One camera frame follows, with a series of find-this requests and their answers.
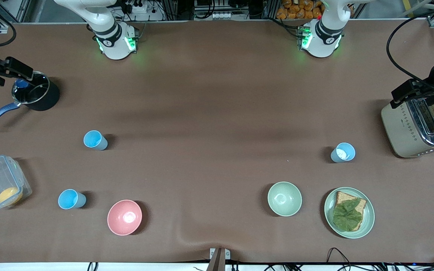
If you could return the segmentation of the blue plastic cup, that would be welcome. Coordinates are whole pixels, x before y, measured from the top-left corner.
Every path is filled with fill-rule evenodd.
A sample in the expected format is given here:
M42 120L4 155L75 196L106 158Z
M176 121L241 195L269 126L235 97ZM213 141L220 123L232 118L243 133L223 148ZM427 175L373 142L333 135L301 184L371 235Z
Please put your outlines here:
M108 146L107 139L97 130L86 132L83 137L83 144L86 147L97 151L103 151Z
M82 208L86 204L86 196L74 189L66 189L58 197L58 206L63 210Z
M355 156L355 148L351 144L343 142L333 149L330 158L334 163L344 163L351 161Z

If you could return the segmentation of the beige metal toaster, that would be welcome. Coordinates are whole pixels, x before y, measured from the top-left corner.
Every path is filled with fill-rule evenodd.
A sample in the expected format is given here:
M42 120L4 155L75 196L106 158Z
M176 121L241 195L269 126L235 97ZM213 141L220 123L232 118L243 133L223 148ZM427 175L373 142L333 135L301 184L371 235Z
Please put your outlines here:
M426 99L412 99L396 109L381 110L381 118L393 151L402 158L434 153L434 115Z

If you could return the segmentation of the brown bread slice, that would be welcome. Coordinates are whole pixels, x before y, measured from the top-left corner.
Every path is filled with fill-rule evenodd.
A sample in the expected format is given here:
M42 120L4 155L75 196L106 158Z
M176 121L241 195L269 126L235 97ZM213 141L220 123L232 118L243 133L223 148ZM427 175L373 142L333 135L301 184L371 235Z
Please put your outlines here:
M347 193L344 193L344 192L337 192L336 193L336 202L335 202L335 206L337 205L337 204L340 204L341 202L343 202L343 201L345 201L345 200L347 200L347 199L357 199L358 197L356 197L356 196L352 196L352 195L349 195L349 194L347 194ZM362 198L359 198L360 200L361 200L361 202L360 202L360 204L355 208L357 211L359 211L362 215L363 215L363 219L364 219L364 208L365 208L365 206L366 206L366 204L367 204L367 201L365 200L365 199L362 199ZM359 228L360 228L360 226L361 226L361 223L355 228L355 231L357 231Z

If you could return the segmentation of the orange food piece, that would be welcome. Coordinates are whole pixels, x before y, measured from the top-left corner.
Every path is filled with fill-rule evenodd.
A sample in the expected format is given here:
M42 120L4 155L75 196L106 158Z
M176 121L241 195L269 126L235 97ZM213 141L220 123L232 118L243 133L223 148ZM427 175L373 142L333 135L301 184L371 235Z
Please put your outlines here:
M0 204L12 205L22 199L22 191L19 187L9 187L0 192Z

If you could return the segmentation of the green plate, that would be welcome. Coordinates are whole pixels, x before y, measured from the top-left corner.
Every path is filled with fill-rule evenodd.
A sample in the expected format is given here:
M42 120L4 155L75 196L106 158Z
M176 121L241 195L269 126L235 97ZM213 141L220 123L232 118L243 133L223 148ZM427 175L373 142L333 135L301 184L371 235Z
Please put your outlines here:
M358 211L363 215L363 219L360 222L357 230L344 231L339 229L333 223L333 209L338 203L338 194L340 192L363 199L365 201L363 207L358 206L357 208ZM364 237L372 230L375 223L375 210L369 198L363 192L353 187L339 187L329 192L325 197L323 211L327 224L330 226L330 228L341 237L348 239L358 239Z

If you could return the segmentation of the green lettuce leaf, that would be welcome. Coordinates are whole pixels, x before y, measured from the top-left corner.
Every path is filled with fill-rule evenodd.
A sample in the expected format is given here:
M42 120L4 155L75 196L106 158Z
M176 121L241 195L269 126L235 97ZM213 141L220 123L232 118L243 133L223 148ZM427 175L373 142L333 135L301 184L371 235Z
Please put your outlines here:
M333 209L333 223L342 231L355 231L362 222L363 215L356 210L361 200L347 199L337 204Z

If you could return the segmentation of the bag of orange buns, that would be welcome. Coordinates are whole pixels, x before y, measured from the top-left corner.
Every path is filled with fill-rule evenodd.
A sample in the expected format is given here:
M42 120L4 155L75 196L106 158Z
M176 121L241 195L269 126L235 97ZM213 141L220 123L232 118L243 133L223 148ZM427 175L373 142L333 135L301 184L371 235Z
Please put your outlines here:
M319 0L280 0L275 17L278 20L320 19L325 8Z

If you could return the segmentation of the green bowl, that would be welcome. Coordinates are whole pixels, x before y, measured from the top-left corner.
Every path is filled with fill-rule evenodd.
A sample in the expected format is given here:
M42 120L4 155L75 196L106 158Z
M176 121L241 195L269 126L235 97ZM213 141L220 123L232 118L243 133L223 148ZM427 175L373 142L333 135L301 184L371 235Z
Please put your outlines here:
M303 196L296 185L282 181L273 184L267 193L267 204L279 216L293 216L303 204Z

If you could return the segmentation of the pink bowl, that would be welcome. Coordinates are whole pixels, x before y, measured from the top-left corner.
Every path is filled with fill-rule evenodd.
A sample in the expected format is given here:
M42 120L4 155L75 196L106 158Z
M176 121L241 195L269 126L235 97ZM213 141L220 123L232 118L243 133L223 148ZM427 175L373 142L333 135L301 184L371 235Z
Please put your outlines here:
M142 210L139 204L130 199L116 202L107 214L107 226L118 236L134 233L142 222Z

